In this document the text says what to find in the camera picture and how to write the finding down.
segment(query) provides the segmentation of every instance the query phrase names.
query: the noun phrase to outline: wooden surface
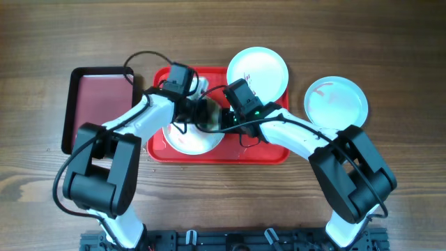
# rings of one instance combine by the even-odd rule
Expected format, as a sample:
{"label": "wooden surface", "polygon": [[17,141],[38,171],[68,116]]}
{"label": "wooden surface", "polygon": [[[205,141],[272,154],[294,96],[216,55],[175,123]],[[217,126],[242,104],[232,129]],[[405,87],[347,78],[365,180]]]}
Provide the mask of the wooden surface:
{"label": "wooden surface", "polygon": [[[373,225],[388,228],[393,250],[446,248],[444,1],[95,2],[0,6],[0,250],[76,250],[81,233],[99,229],[51,198],[74,68],[121,65],[137,50],[227,66],[251,46],[283,56],[297,116],[320,77],[362,88],[364,128],[398,179],[389,218]],[[162,66],[132,64],[149,82]],[[141,154],[134,204],[149,229],[322,227],[331,214],[293,154],[277,166],[161,165]]]}

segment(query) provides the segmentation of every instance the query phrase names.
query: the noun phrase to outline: plate with red stain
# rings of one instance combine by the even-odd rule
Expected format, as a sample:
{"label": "plate with red stain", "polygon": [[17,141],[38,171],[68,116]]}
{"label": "plate with red stain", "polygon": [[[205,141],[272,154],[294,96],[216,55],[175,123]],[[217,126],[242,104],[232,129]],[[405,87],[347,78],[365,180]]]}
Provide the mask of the plate with red stain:
{"label": "plate with red stain", "polygon": [[[200,77],[205,77],[209,82],[209,89],[218,85],[227,84],[226,67],[196,67],[194,68]],[[155,74],[153,84],[156,85],[169,75],[170,68],[162,68]],[[216,101],[221,107],[229,107],[227,99],[221,90],[213,91],[209,98]],[[289,108],[288,90],[276,101],[282,107]],[[234,164],[234,165],[276,165],[283,163],[289,156],[290,151],[282,146],[260,144],[245,148],[239,143],[237,134],[225,134],[218,145],[199,155],[188,155],[180,153],[168,143],[162,130],[158,130],[147,142],[147,151],[152,159],[158,162],[177,163],[202,163],[202,164]],[[251,139],[243,135],[243,144],[252,145],[257,139]]]}
{"label": "plate with red stain", "polygon": [[305,112],[315,125],[343,130],[349,125],[361,127],[369,105],[361,88],[343,77],[323,77],[307,90]]}

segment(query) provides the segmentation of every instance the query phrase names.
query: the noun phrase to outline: table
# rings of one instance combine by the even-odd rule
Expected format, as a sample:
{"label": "table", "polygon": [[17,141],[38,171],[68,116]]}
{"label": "table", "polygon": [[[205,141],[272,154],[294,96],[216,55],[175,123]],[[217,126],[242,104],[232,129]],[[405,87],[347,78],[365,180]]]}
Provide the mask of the table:
{"label": "table", "polygon": [[[393,250],[444,249],[446,5],[443,1],[78,1],[0,6],[0,250],[76,250],[91,219],[53,203],[71,71],[156,50],[227,66],[268,47],[289,67],[291,111],[320,77],[365,92],[364,125],[398,179],[387,199]],[[146,78],[164,62],[131,65]],[[322,227],[331,215],[309,164],[161,165],[141,153],[137,213],[149,229]]]}

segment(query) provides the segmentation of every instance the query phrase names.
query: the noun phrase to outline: red tray rim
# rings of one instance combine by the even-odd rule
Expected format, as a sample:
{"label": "red tray rim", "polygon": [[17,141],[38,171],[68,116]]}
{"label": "red tray rim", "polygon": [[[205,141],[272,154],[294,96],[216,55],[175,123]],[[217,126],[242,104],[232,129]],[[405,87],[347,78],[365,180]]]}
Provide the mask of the red tray rim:
{"label": "red tray rim", "polygon": [[[202,73],[206,73],[207,70],[224,70],[227,71],[227,67],[224,66],[194,66],[193,69],[196,69],[197,71],[200,71]],[[170,71],[169,67],[163,67],[159,69],[155,76],[153,77],[153,86],[157,85],[157,80],[163,76],[164,74],[168,73]],[[282,95],[285,96],[285,109],[289,108],[289,95],[288,95],[288,88],[285,90],[285,93]],[[146,143],[146,149],[149,156],[158,162],[165,162],[165,163],[183,163],[183,164],[248,164],[248,165],[279,165],[285,162],[288,157],[290,156],[290,151],[286,148],[284,148],[284,154],[276,160],[263,160],[262,162],[259,162],[258,160],[203,160],[203,159],[169,159],[169,158],[159,158],[156,156],[155,152],[153,151],[153,147],[150,147],[153,145],[153,137],[151,137],[147,143]]]}

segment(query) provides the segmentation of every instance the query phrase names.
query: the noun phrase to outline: red stain on plate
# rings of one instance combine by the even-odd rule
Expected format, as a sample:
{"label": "red stain on plate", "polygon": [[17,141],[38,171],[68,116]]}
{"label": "red stain on plate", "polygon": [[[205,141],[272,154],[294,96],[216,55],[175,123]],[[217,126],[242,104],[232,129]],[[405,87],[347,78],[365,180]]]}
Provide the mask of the red stain on plate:
{"label": "red stain on plate", "polygon": [[322,92],[322,91],[319,91],[319,88],[321,88],[322,86],[328,86],[328,85],[333,85],[333,83],[323,83],[323,84],[321,84],[320,86],[317,86],[317,87],[314,89],[313,92],[315,92],[315,93],[317,93],[317,94],[319,94],[319,95],[321,95],[321,96],[324,96],[325,93]]}

